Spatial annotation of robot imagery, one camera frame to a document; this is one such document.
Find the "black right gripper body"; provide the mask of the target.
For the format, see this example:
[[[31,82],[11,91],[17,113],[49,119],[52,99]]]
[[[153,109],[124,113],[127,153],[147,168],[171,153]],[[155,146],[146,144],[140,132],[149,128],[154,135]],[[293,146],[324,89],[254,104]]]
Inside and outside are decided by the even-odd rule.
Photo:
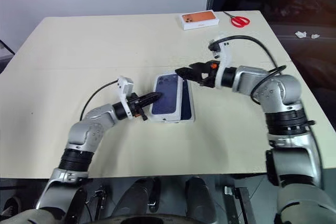
[[[201,86],[214,88],[217,71],[218,61],[208,61],[203,63],[201,74],[207,74],[207,77],[202,78]]]

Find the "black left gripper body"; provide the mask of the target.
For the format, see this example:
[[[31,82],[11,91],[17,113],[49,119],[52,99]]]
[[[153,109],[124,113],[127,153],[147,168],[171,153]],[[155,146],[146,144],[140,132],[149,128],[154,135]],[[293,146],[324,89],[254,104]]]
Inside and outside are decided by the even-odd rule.
[[[141,117],[143,121],[146,121],[148,117],[145,115],[143,108],[145,107],[146,95],[138,96],[135,92],[132,92],[127,97],[127,104],[133,117]]]

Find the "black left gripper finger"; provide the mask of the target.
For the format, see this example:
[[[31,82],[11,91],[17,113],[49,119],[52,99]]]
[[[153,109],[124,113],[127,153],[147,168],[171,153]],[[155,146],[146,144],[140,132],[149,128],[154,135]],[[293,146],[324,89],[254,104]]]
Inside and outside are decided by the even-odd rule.
[[[145,97],[141,100],[141,107],[146,107],[155,101],[157,101],[159,97]]]
[[[162,96],[162,92],[150,92],[140,97],[141,102],[155,102]]]

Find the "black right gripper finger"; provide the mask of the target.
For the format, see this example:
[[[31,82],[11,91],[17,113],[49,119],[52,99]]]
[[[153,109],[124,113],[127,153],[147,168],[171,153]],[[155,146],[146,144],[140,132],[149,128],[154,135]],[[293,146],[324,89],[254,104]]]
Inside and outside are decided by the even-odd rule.
[[[193,69],[193,71],[197,73],[210,73],[211,71],[211,64],[208,62],[196,62],[193,64],[190,64],[190,68]]]
[[[202,73],[190,67],[182,67],[182,68],[175,69],[175,73],[179,77],[185,80],[190,80],[190,81],[194,81],[197,83],[203,80]]]

